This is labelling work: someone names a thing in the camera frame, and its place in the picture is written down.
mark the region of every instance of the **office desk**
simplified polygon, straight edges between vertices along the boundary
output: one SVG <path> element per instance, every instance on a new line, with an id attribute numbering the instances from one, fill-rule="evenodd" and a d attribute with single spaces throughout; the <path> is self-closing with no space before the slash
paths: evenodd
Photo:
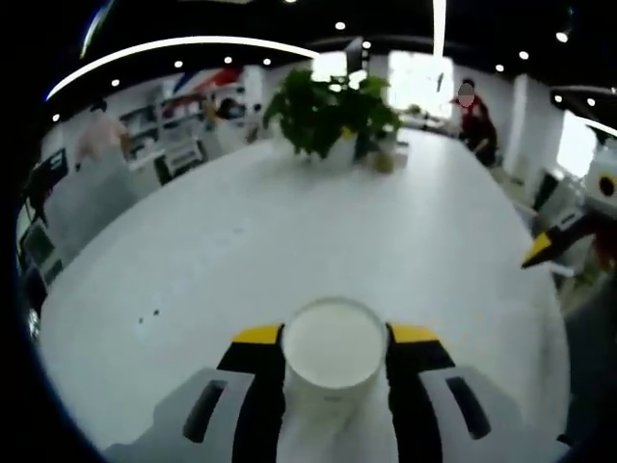
<path id="1" fill-rule="evenodd" d="M 569 366 L 549 270 L 520 269 L 531 237 L 463 145 L 419 131 L 412 143 L 407 168 L 383 177 L 328 174 L 259 142 L 154 192 L 91 242 L 45 301 L 40 343 L 95 445 L 133 442 L 234 334 L 324 295 L 430 327 L 527 422 L 562 432 Z"/>

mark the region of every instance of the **green plant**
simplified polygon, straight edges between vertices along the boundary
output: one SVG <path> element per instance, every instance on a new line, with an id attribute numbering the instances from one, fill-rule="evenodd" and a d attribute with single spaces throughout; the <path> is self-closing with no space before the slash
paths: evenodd
<path id="1" fill-rule="evenodd" d="M 394 111 L 382 100 L 388 82 L 369 76 L 357 88 L 349 77 L 333 77 L 330 82 L 315 82 L 310 70 L 293 69 L 272 98 L 264 126 L 277 117 L 283 136 L 296 153 L 317 152 L 326 158 L 336 140 L 346 133 L 365 133 L 379 140 L 385 128 L 400 127 Z"/>

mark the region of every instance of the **white table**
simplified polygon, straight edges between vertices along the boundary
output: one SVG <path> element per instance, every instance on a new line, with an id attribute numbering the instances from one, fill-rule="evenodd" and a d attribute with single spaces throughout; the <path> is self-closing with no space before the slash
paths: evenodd
<path id="1" fill-rule="evenodd" d="M 531 238 L 463 145 L 418 131 L 411 144 L 407 168 L 382 177 L 320 172 L 259 142 L 103 231 L 58 278 L 40 333 L 48 373 L 96 446 L 137 439 L 244 327 L 324 295 L 432 328 L 526 422 L 562 432 L 569 366 L 549 270 L 520 269 Z"/>

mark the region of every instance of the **white cup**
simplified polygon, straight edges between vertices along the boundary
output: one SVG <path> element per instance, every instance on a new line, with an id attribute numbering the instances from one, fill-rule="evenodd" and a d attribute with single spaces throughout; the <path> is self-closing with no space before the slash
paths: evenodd
<path id="1" fill-rule="evenodd" d="M 305 417 L 348 418 L 370 394 L 384 364 L 388 333 L 368 307 L 318 299 L 285 324 L 285 396 Z"/>

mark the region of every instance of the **black ceiling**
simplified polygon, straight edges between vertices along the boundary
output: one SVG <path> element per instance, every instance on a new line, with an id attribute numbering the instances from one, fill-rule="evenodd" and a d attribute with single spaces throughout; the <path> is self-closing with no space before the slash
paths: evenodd
<path id="1" fill-rule="evenodd" d="M 431 0 L 254 0 L 248 5 L 207 0 L 113 0 L 109 13 L 83 60 L 81 41 L 102 0 L 43 2 L 31 30 L 40 39 L 29 47 L 37 55 L 30 91 L 41 105 L 34 114 L 42 125 L 52 114 L 69 115 L 98 95 L 112 92 L 112 78 L 121 88 L 185 68 L 219 67 L 230 54 L 235 64 L 257 64 L 264 57 L 273 66 L 302 57 L 241 45 L 188 45 L 133 55 L 99 68 L 59 91 L 42 104 L 46 93 L 62 78 L 86 63 L 131 45 L 192 35 L 226 35 L 280 41 L 315 51 L 310 46 L 335 36 L 372 39 L 371 52 L 390 49 L 430 50 L 433 34 Z M 466 66 L 495 72 L 495 65 L 514 77 L 526 72 L 550 86 L 617 86 L 617 35 L 614 13 L 605 0 L 448 0 L 445 55 Z M 343 32 L 335 23 L 344 21 Z M 560 43 L 555 33 L 571 27 L 570 40 Z M 414 37 L 415 41 L 396 38 Z M 526 50 L 528 61 L 519 59 Z M 594 95 L 586 106 L 586 92 L 570 93 L 562 104 L 585 116 L 617 126 L 617 97 Z"/>

